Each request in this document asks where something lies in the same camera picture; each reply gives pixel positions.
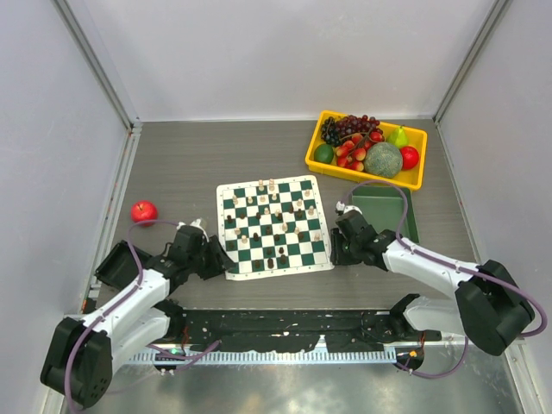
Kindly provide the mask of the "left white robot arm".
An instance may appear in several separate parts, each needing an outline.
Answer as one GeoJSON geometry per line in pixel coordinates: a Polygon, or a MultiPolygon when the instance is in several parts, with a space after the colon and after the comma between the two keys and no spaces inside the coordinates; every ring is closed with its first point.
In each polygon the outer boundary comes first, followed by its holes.
{"type": "Polygon", "coordinates": [[[64,317],[47,351],[40,381],[63,394],[72,413],[96,404],[131,356],[159,339],[174,343],[183,336],[185,312],[168,298],[191,275],[211,279],[236,266],[199,220],[179,223],[161,254],[139,253],[130,241],[124,245],[136,276],[129,276],[128,262],[112,250],[99,270],[126,286],[92,313],[64,317]]]}

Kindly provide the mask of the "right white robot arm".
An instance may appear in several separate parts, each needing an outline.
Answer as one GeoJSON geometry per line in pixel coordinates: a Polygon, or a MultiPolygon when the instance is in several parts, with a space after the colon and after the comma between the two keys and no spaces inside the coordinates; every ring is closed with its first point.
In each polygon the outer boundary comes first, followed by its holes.
{"type": "Polygon", "coordinates": [[[419,331],[465,336],[487,354],[499,356],[535,318],[503,265],[453,260],[389,229],[377,232],[361,211],[339,204],[331,231],[331,261],[336,266],[365,264],[402,274],[443,294],[439,300],[414,294],[393,307],[392,333],[409,340],[419,331]]]}

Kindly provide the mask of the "green white chess board mat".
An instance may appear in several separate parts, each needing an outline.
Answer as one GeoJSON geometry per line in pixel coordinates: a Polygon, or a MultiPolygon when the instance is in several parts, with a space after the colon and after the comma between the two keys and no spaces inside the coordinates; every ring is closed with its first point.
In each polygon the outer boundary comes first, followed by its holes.
{"type": "Polygon", "coordinates": [[[216,188],[218,237],[230,281],[329,271],[330,234],[313,175],[216,188]]]}

